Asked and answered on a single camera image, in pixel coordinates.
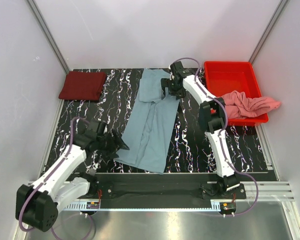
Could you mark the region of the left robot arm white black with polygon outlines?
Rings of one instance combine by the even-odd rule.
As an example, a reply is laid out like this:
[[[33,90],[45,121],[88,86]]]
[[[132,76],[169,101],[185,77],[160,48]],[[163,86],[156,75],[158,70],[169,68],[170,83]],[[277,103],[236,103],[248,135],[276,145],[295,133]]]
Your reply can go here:
[[[94,152],[116,158],[118,150],[128,150],[119,133],[104,121],[85,120],[85,129],[75,133],[74,117],[70,122],[70,142],[58,160],[30,185],[21,185],[16,192],[15,219],[24,232],[33,229],[47,232],[59,213],[72,201],[98,193],[94,172],[79,173],[70,183],[67,179]]]

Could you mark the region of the blue-grey t-shirt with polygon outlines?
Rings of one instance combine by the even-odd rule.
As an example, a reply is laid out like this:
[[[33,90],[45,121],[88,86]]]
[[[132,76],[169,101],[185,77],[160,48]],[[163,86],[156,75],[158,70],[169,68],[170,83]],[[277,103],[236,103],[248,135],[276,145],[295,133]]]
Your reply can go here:
[[[120,149],[116,162],[152,173],[164,173],[179,106],[175,96],[162,96],[161,80],[169,76],[163,69],[143,70],[132,112],[122,134],[129,149]]]

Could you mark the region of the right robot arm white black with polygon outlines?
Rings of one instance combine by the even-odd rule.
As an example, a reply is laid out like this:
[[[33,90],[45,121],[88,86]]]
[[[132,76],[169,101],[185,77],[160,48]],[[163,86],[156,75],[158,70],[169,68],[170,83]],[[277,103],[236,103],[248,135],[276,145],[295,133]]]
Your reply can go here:
[[[161,79],[163,96],[169,94],[178,100],[190,93],[195,99],[199,106],[198,124],[210,142],[215,159],[218,180],[210,189],[203,186],[201,189],[210,197],[219,195],[225,199],[229,198],[240,186],[240,181],[226,141],[228,116],[225,102],[221,97],[209,92],[198,79],[198,72],[184,68],[180,59],[173,62],[168,71],[170,77]]]

